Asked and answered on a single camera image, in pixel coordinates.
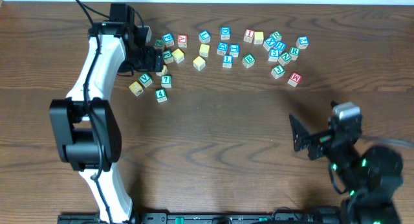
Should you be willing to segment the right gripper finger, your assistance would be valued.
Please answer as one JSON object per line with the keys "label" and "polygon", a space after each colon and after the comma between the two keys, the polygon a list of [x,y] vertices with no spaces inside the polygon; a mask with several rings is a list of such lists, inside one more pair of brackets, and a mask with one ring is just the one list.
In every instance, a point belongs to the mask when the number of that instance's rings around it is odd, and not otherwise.
{"label": "right gripper finger", "polygon": [[290,126],[292,128],[293,140],[305,138],[310,135],[305,126],[292,114],[289,115]]}
{"label": "right gripper finger", "polygon": [[301,151],[308,148],[309,143],[303,140],[295,140],[294,141],[294,151]]}

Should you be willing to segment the yellow O block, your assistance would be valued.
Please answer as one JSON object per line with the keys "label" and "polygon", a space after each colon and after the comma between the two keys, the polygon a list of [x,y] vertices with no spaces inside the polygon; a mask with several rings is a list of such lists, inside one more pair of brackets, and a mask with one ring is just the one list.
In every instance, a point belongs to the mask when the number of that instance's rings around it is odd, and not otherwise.
{"label": "yellow O block", "polygon": [[199,55],[203,58],[207,58],[209,56],[210,46],[208,44],[201,44],[199,49]]}

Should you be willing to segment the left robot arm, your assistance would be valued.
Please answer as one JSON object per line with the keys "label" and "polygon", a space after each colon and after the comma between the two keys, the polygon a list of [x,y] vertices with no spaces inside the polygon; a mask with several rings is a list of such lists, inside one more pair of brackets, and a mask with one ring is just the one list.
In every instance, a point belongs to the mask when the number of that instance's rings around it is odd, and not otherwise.
{"label": "left robot arm", "polygon": [[161,70],[161,51],[148,44],[151,37],[147,25],[94,23],[78,80],[64,99],[50,103],[60,159],[87,182],[99,208],[93,216],[60,216],[60,223],[140,223],[118,167],[122,136],[110,99],[118,73]]}

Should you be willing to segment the yellow C block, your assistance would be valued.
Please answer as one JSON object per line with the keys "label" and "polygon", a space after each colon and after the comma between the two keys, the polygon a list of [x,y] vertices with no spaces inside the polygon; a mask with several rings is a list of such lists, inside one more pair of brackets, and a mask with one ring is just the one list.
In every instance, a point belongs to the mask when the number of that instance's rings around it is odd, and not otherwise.
{"label": "yellow C block", "polygon": [[168,73],[167,65],[163,65],[162,70],[160,72],[156,72],[157,76],[165,76]]}

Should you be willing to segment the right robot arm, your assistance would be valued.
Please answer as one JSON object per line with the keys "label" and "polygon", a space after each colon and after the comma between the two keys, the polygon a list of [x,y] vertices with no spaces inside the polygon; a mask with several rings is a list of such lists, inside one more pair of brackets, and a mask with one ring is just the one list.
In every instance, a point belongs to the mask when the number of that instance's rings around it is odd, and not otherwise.
{"label": "right robot arm", "polygon": [[340,206],[340,223],[400,223],[393,203],[401,187],[402,156],[385,146],[372,146],[359,154],[354,145],[362,135],[362,116],[340,119],[332,116],[328,128],[310,134],[293,115],[289,116],[294,151],[307,150],[310,160],[326,157],[331,179],[344,185],[339,194],[348,194]]}

